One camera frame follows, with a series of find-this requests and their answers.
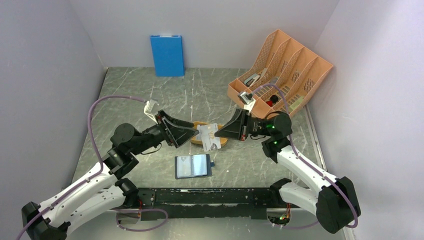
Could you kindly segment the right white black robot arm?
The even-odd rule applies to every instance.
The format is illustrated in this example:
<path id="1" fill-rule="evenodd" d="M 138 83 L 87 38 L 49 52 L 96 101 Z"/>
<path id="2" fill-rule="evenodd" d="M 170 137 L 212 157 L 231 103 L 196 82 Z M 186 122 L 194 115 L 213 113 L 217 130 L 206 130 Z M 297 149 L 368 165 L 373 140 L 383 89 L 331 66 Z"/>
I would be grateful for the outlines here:
<path id="1" fill-rule="evenodd" d="M 361 209 L 353 182 L 346 176 L 337 177 L 305 157 L 292 139 L 292 121 L 282 111 L 275 111 L 265 118 L 251 115 L 248 110 L 236 109 L 232 118 L 215 137 L 245 141 L 247 137 L 263 136 L 263 153 L 278 166 L 290 170 L 306 187 L 287 179 L 276 183 L 270 193 L 275 207 L 293 204 L 316 216 L 317 222 L 329 233 L 343 228 L 355 228 Z"/>

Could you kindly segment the navy blue card holder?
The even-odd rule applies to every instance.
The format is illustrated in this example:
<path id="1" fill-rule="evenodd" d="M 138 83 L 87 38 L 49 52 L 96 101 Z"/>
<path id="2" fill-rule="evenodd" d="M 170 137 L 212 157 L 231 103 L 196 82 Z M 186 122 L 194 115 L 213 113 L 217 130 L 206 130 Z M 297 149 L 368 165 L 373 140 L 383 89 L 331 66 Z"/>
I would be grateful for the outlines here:
<path id="1" fill-rule="evenodd" d="M 209 154 L 176 156 L 174 158 L 175 178 L 179 180 L 210 177 L 214 166 L 215 162 Z"/>

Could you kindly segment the orange desk file organizer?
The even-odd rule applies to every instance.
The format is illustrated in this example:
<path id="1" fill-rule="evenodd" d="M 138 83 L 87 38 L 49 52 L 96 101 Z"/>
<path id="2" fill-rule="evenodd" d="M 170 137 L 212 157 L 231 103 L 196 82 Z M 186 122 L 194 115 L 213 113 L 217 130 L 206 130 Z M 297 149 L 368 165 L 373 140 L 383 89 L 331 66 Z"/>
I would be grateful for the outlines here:
<path id="1" fill-rule="evenodd" d="M 310 101 L 333 67 L 333 64 L 277 29 L 266 37 L 253 66 L 228 84 L 227 95 L 242 107 L 238 94 L 255 92 L 253 97 L 256 102 L 252 113 L 260 118 L 285 110 L 279 92 L 283 93 L 288 107 L 293 97 L 303 96 L 303 102 L 295 111 L 288 110 L 292 117 Z M 258 74 L 260 78 L 247 87 L 244 80 L 252 74 Z M 273 77 L 279 77 L 277 87 L 270 86 Z M 266 101 L 272 95 L 278 96 L 279 101 L 270 107 Z"/>

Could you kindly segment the silver VIP card stack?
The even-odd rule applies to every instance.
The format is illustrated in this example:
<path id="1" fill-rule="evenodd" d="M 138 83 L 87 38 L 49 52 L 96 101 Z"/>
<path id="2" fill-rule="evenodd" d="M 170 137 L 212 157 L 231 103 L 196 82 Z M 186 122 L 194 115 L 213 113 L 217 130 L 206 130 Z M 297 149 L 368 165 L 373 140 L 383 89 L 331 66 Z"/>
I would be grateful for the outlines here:
<path id="1" fill-rule="evenodd" d="M 196 128 L 199 131 L 198 137 L 205 152 L 222 148 L 221 139 L 215 136 L 215 133 L 219 130 L 217 123 L 198 124 Z"/>

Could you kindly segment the grey item in organizer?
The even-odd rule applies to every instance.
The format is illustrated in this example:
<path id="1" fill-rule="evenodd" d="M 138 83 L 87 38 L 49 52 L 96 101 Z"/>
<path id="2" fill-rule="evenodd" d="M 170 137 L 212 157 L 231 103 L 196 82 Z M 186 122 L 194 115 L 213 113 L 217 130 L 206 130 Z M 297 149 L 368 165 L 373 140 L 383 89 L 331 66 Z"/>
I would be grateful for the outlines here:
<path id="1" fill-rule="evenodd" d="M 278 82 L 278 80 L 279 80 L 279 77 L 278 77 L 278 76 L 273 77 L 273 78 L 270 80 L 270 82 L 269 82 L 270 87 L 271 87 L 271 88 L 277 87 L 277 82 Z"/>

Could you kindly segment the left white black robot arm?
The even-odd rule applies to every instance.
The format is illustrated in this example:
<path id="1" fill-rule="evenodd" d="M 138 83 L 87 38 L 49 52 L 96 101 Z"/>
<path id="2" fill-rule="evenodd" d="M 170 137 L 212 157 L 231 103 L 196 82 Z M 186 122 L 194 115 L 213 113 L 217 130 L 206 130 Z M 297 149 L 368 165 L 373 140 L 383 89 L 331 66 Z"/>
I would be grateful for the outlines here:
<path id="1" fill-rule="evenodd" d="M 199 131 L 192 122 L 160 110 L 155 125 L 139 132 L 120 124 L 112 147 L 85 175 L 53 197 L 22 209 L 23 232 L 32 240 L 64 240 L 74 230 L 112 209 L 140 206 L 139 189 L 125 176 L 139 163 L 136 156 L 162 142 L 179 148 Z"/>

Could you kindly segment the green sticky note pad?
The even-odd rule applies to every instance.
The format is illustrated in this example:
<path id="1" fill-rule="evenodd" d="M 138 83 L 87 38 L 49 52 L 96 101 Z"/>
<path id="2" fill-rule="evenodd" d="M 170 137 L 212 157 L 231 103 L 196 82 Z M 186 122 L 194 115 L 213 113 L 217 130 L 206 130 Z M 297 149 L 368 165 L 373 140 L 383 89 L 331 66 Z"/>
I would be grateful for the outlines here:
<path id="1" fill-rule="evenodd" d="M 299 105 L 303 102 L 303 100 L 304 100 L 304 97 L 303 96 L 299 96 L 299 97 L 295 96 L 295 97 L 293 97 L 288 102 L 289 103 L 289 105 L 288 105 L 289 112 L 292 113 L 293 111 L 295 111 L 299 107 Z"/>

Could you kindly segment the blue folder box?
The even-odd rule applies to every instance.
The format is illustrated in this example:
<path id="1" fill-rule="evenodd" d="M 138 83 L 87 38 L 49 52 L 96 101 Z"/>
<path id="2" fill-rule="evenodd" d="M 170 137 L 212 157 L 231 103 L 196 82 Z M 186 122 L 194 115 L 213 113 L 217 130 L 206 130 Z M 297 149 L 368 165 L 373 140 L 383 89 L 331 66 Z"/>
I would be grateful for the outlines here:
<path id="1" fill-rule="evenodd" d="M 149 37 L 157 77 L 185 75 L 183 38 L 181 35 L 151 35 Z"/>

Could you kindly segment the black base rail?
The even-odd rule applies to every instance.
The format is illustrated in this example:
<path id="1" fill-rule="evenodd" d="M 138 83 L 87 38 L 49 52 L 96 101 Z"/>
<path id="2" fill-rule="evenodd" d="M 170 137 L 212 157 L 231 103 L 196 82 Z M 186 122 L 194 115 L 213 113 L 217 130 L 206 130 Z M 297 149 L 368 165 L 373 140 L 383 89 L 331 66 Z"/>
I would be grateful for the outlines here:
<path id="1" fill-rule="evenodd" d="M 269 212 L 285 212 L 287 203 L 272 187 L 139 188 L 121 208 L 142 210 L 141 220 L 239 218 L 267 220 Z"/>

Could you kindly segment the grey stapler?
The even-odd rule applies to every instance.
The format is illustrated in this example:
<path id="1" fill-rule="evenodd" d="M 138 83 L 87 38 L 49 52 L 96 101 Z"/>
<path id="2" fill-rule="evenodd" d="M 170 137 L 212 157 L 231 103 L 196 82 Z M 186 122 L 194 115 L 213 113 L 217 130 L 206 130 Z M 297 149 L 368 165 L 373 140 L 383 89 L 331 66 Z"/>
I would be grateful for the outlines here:
<path id="1" fill-rule="evenodd" d="M 246 80 L 244 80 L 243 84 L 247 87 L 251 86 L 255 81 L 260 78 L 260 75 L 257 73 L 252 74 Z"/>

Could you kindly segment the red black stamp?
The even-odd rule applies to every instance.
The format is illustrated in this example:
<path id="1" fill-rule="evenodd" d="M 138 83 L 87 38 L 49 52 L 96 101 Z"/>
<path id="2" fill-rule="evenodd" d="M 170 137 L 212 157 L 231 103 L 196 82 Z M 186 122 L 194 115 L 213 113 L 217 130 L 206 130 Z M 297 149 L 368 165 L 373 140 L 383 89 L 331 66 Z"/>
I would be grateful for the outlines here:
<path id="1" fill-rule="evenodd" d="M 268 101 L 266 101 L 266 104 L 269 107 L 273 107 L 277 102 L 279 101 L 279 97 L 275 94 L 273 94 Z"/>

